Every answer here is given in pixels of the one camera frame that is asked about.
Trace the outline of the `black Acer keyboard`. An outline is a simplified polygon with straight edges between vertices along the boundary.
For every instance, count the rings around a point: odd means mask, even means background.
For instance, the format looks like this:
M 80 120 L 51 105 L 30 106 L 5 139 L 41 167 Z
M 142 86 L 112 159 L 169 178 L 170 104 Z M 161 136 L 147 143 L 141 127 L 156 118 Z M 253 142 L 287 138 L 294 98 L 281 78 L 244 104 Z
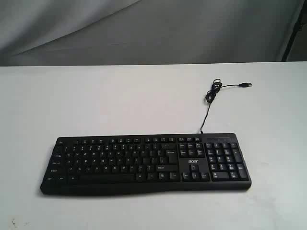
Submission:
M 114 196 L 247 190 L 251 183 L 235 134 L 156 134 L 59 137 L 40 189 Z

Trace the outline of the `grey backdrop cloth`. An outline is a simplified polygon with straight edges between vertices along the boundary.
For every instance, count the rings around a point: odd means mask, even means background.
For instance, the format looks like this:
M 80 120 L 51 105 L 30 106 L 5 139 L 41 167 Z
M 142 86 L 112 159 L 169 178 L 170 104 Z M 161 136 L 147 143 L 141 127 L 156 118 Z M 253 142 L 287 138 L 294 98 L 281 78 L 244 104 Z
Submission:
M 301 0 L 3 0 L 2 66 L 281 61 Z

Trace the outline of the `black tripod stand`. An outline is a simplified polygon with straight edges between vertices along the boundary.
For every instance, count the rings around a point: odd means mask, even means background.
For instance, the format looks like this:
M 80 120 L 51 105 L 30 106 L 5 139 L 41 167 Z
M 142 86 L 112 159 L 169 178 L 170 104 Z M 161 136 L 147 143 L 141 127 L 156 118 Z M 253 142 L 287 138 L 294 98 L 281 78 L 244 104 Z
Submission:
M 303 5 L 300 9 L 300 13 L 298 15 L 298 18 L 293 26 L 293 29 L 292 29 L 292 32 L 291 32 L 291 36 L 288 40 L 288 43 L 287 43 L 287 46 L 284 50 L 284 53 L 283 53 L 283 56 L 282 56 L 282 59 L 281 59 L 281 62 L 286 62 L 288 57 L 289 57 L 289 54 L 290 54 L 290 51 L 292 49 L 292 46 L 293 46 L 293 43 L 295 41 L 295 38 L 298 34 L 299 31 L 302 30 L 303 26 L 305 25 L 305 23 L 302 22 L 302 19 L 303 19 L 303 15 L 304 13 L 306 12 L 307 10 L 307 1 L 305 0 L 303 2 Z

